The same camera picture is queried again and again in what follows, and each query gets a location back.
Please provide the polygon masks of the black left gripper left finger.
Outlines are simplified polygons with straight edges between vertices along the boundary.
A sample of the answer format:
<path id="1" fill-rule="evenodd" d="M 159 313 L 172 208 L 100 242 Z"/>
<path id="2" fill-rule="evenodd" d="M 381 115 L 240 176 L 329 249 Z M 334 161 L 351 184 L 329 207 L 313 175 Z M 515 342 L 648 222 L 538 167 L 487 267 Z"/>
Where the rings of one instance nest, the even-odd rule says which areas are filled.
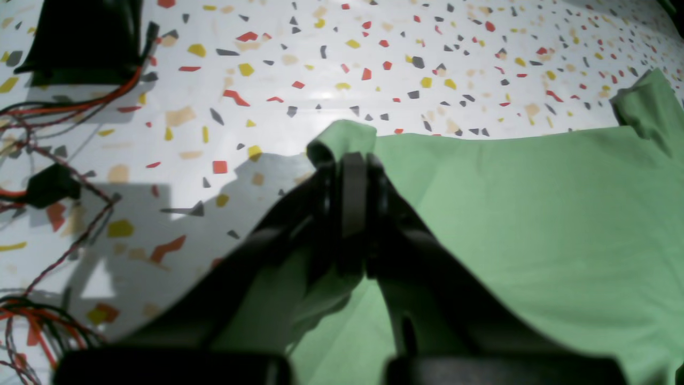
<path id="1" fill-rule="evenodd" d="M 115 349 L 283 353 L 311 281 L 337 164 L 325 161 L 178 302 Z"/>

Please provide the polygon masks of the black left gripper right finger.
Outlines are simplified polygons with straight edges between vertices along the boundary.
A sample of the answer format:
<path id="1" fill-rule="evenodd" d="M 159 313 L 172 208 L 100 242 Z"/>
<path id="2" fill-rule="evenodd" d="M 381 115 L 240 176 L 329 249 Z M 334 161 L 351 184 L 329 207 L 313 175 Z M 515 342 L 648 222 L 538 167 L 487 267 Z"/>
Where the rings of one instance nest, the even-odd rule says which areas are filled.
<path id="1" fill-rule="evenodd" d="M 565 356 L 427 228 L 374 155 L 356 155 L 356 272 L 376 280 L 402 356 Z"/>

